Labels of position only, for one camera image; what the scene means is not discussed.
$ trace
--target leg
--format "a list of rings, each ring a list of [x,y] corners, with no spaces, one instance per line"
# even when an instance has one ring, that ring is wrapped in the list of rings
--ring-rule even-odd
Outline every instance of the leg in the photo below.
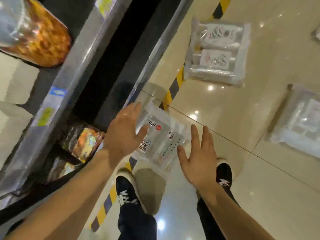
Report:
[[[238,205],[230,190],[232,185],[232,171],[230,166],[224,160],[222,160],[222,163],[217,167],[216,182],[223,187],[230,198]],[[202,198],[198,201],[197,211],[200,216],[200,221],[202,223],[206,239],[225,240],[226,238],[223,236],[217,222]]]
[[[126,171],[118,172],[115,188],[120,201],[119,240],[156,240],[157,222],[146,213],[133,176]]]

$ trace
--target dark pants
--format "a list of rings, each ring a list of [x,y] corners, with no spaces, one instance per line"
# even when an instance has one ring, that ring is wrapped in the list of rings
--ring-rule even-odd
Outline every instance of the dark pants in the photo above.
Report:
[[[225,191],[236,202],[231,191],[228,189]],[[206,239],[225,240],[226,238],[202,198],[198,201],[197,211]],[[157,239],[156,220],[153,216],[144,213],[139,205],[129,203],[120,207],[118,228],[121,232],[119,240]]]

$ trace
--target black sneaker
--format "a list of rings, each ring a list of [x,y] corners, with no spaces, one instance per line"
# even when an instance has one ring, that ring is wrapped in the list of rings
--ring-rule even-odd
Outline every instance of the black sneaker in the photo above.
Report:
[[[124,204],[140,205],[146,213],[146,208],[139,198],[137,186],[133,176],[126,171],[119,171],[115,176],[115,190],[118,195],[120,206]]]
[[[231,193],[232,170],[224,158],[218,158],[216,182],[221,185],[230,198],[239,205]]]

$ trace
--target metal shelf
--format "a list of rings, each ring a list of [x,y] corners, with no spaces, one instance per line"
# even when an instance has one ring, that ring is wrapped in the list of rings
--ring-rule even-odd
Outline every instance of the metal shelf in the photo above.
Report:
[[[74,44],[61,67],[41,69],[32,96],[22,105],[34,115],[34,120],[1,170],[1,208],[11,204],[14,194],[20,193],[34,164],[45,160],[43,151],[53,131],[62,117],[70,113],[132,0],[113,1],[114,7],[105,18],[95,7],[95,0],[44,1],[44,6],[66,24]],[[44,110],[52,106],[52,88],[62,91],[54,104],[54,113],[47,125],[35,126]]]

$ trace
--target glossy beige floor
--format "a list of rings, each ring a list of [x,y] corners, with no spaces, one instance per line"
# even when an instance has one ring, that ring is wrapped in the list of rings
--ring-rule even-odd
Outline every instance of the glossy beige floor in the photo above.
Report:
[[[218,2],[194,1],[138,100],[146,103],[154,97],[154,103],[160,103],[184,63],[192,16],[207,19]],[[218,156],[227,158],[234,171],[236,200],[276,240],[320,236],[320,159],[265,138],[288,84],[301,83],[320,92],[320,42],[311,37],[320,25],[319,6],[320,0],[231,0],[222,19],[252,24],[245,87],[190,79],[169,108],[173,117],[196,124],[199,131],[208,125]],[[145,181],[140,177],[139,189]],[[195,189],[178,163],[166,187],[159,186],[155,193],[155,217],[166,222],[159,239],[205,239]],[[98,230],[101,239],[119,236],[118,208],[113,206]]]

